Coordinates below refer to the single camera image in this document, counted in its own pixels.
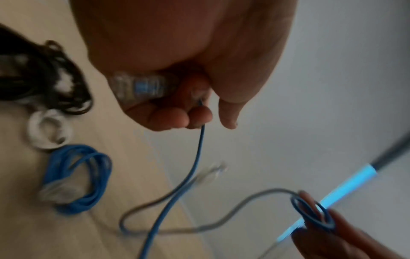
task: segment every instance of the white cable roll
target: white cable roll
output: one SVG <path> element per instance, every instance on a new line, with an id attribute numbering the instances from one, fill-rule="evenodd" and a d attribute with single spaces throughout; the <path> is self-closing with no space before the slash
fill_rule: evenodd
<path id="1" fill-rule="evenodd" d="M 52 142 L 41 130 L 43 121 L 49 120 L 57 127 L 56 142 Z M 68 143 L 73 138 L 73 129 L 62 113 L 55 109 L 36 111 L 29 118 L 27 134 L 30 143 L 39 149 L 57 149 Z"/>

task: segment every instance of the gray wall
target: gray wall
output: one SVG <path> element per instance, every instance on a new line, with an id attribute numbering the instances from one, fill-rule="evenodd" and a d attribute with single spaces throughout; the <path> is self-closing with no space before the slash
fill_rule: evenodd
<path id="1" fill-rule="evenodd" d="M 194 221 L 214 221 L 269 187 L 324 197 L 410 130 L 409 68 L 410 2 L 301 0 L 285 53 L 237 130 L 222 128 L 212 99 L 201 167 L 224 160 L 230 170 L 186 195 Z M 191 167 L 199 131 L 147 134 L 176 185 Z M 409 168 L 403 158 L 339 205 L 406 256 Z M 297 218 L 288 197 L 268 197 L 204 237 L 217 258 L 252 259 Z"/>

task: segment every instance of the wooden table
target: wooden table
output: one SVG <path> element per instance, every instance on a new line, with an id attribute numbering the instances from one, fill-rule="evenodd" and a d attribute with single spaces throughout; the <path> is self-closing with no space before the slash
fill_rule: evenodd
<path id="1" fill-rule="evenodd" d="M 104 79 L 87 60 L 69 5 L 64 0 L 2 0 L 0 23 L 29 39 L 59 42 L 83 70 L 95 99 L 94 108 L 69 118 L 74 143 L 108 154 L 114 169 L 102 200 L 90 211 L 65 217 L 37 200 L 48 154 L 26 140 L 29 117 L 24 107 L 0 103 L 0 258 L 127 259 L 136 258 L 142 239 L 117 234 L 127 209 L 166 193 L 169 181 L 149 146 L 144 130 L 120 110 Z M 149 228 L 160 208 L 129 220 L 132 228 Z M 164 227 L 189 226 L 176 206 Z M 150 258 L 210 258 L 199 236 L 158 237 Z"/>

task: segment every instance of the bright blue bar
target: bright blue bar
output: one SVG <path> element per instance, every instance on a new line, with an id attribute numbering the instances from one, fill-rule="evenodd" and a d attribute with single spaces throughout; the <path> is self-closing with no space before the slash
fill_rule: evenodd
<path id="1" fill-rule="evenodd" d="M 360 171 L 356 174 L 351 176 L 347 179 L 344 183 L 339 185 L 336 189 L 334 189 L 331 193 L 329 193 L 326 197 L 324 197 L 320 204 L 325 208 L 329 208 L 336 202 L 340 201 L 343 197 L 350 194 L 351 192 L 357 190 L 360 186 L 367 183 L 370 179 L 377 175 L 376 170 L 368 164 L 367 166 L 363 167 Z M 298 227 L 304 226 L 305 223 L 302 218 L 298 219 L 292 226 L 290 226 L 282 235 L 280 235 L 276 241 L 281 242 L 285 238 L 291 235 L 291 233 L 297 229 Z"/>

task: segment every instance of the light wood tabletop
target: light wood tabletop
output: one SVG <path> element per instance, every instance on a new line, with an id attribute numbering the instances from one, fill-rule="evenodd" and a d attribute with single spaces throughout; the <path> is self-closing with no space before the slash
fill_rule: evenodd
<path id="1" fill-rule="evenodd" d="M 28 111 L 0 103 L 0 258 L 136 258 L 144 238 L 118 235 L 120 215 L 168 192 L 170 183 L 155 159 L 144 129 L 120 110 L 106 80 L 87 59 L 85 45 L 64 0 L 2 0 L 0 23 L 43 43 L 55 40 L 82 69 L 95 100 L 87 114 L 69 118 L 73 143 L 108 154 L 113 172 L 102 200 L 89 212 L 63 216 L 38 201 L 48 153 L 26 140 Z M 130 228 L 149 228 L 161 208 L 129 220 Z M 176 206 L 163 227 L 190 226 Z M 149 258 L 211 258 L 200 236 L 158 237 Z"/>

